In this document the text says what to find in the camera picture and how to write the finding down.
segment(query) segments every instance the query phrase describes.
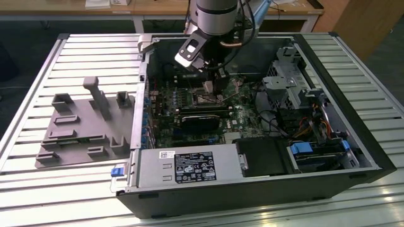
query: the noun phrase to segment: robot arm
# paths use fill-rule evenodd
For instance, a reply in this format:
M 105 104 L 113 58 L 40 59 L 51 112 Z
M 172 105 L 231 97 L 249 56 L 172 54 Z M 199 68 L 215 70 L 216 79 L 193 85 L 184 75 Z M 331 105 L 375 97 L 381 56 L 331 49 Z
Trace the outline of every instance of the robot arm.
M 185 32 L 191 36 L 176 61 L 191 71 L 223 68 L 257 34 L 269 5 L 271 0 L 189 0 Z

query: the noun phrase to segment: aluminum extrusion table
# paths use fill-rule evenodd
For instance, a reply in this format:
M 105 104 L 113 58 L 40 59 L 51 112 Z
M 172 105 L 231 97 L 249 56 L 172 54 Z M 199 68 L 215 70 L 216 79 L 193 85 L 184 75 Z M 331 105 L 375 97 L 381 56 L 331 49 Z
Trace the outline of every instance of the aluminum extrusion table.
M 55 93 L 89 98 L 84 76 L 99 76 L 107 96 L 139 81 L 137 34 L 60 36 L 0 142 L 0 225 L 36 226 L 377 226 L 404 220 L 404 110 L 339 37 L 304 34 L 397 171 L 329 200 L 279 204 L 168 219 L 133 217 L 109 189 L 125 160 L 36 169 Z

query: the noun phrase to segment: warning symbols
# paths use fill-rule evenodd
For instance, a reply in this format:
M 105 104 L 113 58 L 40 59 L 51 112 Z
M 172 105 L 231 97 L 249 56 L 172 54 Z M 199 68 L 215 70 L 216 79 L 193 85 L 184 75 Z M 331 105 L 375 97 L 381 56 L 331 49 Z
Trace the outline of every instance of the warning symbols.
M 177 173 L 177 174 L 184 173 L 184 167 L 177 166 L 177 168 L 176 168 L 176 173 Z
M 177 183 L 216 180 L 212 152 L 176 154 L 175 167 Z

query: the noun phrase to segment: blue latch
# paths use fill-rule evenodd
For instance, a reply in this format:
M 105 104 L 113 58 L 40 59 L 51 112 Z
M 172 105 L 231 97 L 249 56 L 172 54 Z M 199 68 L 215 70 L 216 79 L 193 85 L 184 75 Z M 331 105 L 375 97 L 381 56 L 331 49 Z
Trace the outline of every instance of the blue latch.
M 351 147 L 349 147 L 349 144 L 348 144 L 348 141 L 347 141 L 347 140 L 343 140 L 341 144 L 343 144 L 343 147 L 344 147 L 344 149 L 345 149 L 345 150 L 349 150 L 349 149 L 351 149 Z
M 111 170 L 111 176 L 117 177 L 117 176 L 124 176 L 124 167 L 113 168 Z
M 311 148 L 311 145 L 308 142 L 293 143 L 293 145 L 291 146 L 291 150 L 292 150 L 293 155 L 300 154 L 300 153 L 313 152 L 313 149 Z

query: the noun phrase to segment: metal bracket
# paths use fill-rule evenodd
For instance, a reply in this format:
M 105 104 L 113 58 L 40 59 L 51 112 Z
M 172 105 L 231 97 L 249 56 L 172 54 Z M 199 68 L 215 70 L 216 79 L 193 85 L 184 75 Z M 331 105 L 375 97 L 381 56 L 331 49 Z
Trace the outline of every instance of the metal bracket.
M 152 44 L 153 44 L 153 35 L 141 34 L 137 40 L 139 53 L 148 52 L 153 48 Z

